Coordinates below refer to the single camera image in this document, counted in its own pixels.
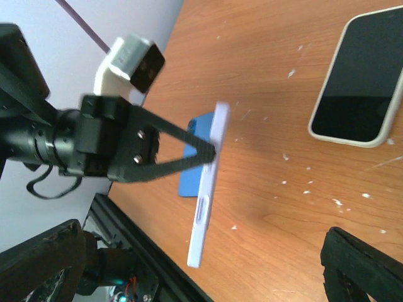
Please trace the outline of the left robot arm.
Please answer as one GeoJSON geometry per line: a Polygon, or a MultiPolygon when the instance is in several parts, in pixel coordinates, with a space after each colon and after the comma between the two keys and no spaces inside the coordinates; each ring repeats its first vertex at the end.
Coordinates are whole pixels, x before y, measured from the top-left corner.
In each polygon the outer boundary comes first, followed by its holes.
{"type": "Polygon", "coordinates": [[[118,38],[80,108],[59,110],[47,101],[49,88],[20,28],[3,23],[1,161],[113,182],[146,182],[213,162],[211,143],[129,101],[133,90],[149,91],[164,63],[153,41],[118,38]]]}

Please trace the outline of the lilac phone case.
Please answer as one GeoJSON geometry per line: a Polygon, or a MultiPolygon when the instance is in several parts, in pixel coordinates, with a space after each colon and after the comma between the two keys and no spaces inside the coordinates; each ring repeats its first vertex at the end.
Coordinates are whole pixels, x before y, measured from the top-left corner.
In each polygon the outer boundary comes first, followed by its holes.
{"type": "Polygon", "coordinates": [[[210,223],[217,174],[219,171],[220,155],[229,120],[230,105],[223,102],[217,103],[209,136],[209,142],[215,147],[215,157],[211,163],[203,166],[201,172],[195,217],[188,250],[188,267],[197,269],[201,266],[205,239],[210,223]]]}

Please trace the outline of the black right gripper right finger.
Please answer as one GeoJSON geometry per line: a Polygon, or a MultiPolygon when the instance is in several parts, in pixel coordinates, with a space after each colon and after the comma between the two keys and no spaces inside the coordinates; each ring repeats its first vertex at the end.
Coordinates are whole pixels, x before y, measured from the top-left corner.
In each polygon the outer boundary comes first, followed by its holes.
{"type": "Polygon", "coordinates": [[[328,301],[402,301],[402,263],[332,227],[321,250],[328,301]]]}

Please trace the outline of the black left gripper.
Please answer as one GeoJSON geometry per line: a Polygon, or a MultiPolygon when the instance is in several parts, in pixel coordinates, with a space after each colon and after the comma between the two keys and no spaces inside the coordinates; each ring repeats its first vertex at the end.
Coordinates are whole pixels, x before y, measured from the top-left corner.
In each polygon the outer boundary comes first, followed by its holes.
{"type": "Polygon", "coordinates": [[[85,95],[80,109],[58,110],[32,130],[32,171],[53,165],[64,176],[148,182],[211,163],[215,147],[118,96],[85,95]]]}

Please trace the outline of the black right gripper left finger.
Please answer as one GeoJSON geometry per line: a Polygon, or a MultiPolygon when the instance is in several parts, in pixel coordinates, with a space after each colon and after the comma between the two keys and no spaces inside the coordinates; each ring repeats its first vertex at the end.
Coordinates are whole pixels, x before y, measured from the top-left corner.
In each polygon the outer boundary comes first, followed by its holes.
{"type": "Polygon", "coordinates": [[[1,301],[72,301],[85,251],[80,222],[71,219],[1,252],[1,301]]]}

